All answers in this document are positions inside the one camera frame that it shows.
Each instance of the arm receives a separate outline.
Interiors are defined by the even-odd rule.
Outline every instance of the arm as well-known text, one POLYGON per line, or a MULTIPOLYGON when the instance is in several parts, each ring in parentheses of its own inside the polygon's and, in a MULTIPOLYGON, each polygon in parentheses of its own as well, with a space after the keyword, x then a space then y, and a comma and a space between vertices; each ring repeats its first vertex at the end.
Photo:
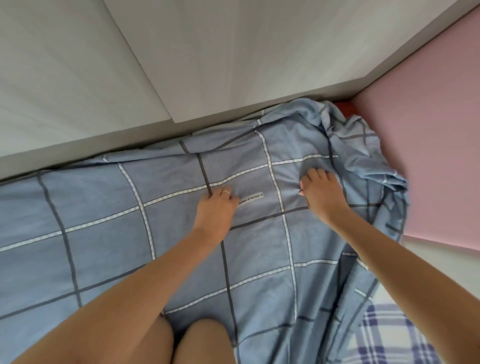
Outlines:
POLYGON ((360 218, 334 174, 310 169, 300 188, 312 212, 355 249, 448 363, 480 363, 479 300, 360 218))
POLYGON ((221 191, 202 197, 192 231, 176 246, 80 308, 13 363, 129 359, 173 293, 228 233, 239 199, 221 191))

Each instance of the hand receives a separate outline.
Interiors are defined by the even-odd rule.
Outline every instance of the hand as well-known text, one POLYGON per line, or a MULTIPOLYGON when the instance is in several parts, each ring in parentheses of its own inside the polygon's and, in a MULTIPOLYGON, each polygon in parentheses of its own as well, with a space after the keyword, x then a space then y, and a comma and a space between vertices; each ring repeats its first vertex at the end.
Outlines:
POLYGON ((300 180, 300 195, 306 197, 310 210, 328 225, 335 217, 351 211, 336 176, 323 169, 307 171, 300 180))
POLYGON ((208 242, 215 246, 220 244, 230 230, 233 214, 240 201, 238 197, 222 191, 231 194, 232 188, 218 187, 211 197, 208 194, 202 196, 192 229, 203 234, 208 242))

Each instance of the blue bedding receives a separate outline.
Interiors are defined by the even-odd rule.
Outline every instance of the blue bedding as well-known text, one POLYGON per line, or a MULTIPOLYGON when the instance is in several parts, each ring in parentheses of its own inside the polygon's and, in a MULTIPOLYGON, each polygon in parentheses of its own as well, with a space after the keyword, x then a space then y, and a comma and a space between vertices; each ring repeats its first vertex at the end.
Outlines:
POLYGON ((301 98, 143 149, 0 185, 0 363, 192 227, 202 194, 242 200, 225 240, 165 307, 175 332, 214 318, 238 363, 335 363, 377 279, 308 210, 299 179, 334 172, 350 206, 398 240, 407 183, 359 116, 301 98))

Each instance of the leg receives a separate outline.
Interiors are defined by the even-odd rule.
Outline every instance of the leg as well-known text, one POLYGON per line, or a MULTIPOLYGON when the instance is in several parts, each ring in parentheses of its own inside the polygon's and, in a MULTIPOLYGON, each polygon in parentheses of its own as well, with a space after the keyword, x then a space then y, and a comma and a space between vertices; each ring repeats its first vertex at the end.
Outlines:
POLYGON ((227 330, 219 322, 203 319, 193 323, 175 351, 173 364, 235 364, 227 330))
POLYGON ((173 353, 173 330, 159 317, 133 352, 128 364, 170 364, 173 353))

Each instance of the purple plaid blanket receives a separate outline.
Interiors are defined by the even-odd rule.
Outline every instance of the purple plaid blanket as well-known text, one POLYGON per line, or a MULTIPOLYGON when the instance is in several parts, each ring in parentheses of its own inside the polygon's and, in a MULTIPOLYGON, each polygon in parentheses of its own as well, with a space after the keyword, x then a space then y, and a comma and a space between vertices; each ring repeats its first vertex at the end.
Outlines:
POLYGON ((372 304, 342 364, 437 364, 434 347, 394 303, 372 304))

